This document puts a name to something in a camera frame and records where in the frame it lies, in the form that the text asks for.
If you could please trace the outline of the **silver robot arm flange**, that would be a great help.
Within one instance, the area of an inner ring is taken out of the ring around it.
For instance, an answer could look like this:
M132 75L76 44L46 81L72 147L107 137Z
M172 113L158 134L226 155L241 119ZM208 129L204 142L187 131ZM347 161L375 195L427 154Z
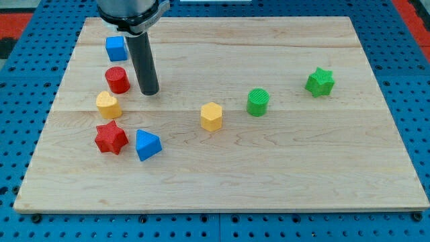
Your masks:
M129 37L146 33L170 9L170 1L97 0L100 18L113 31Z

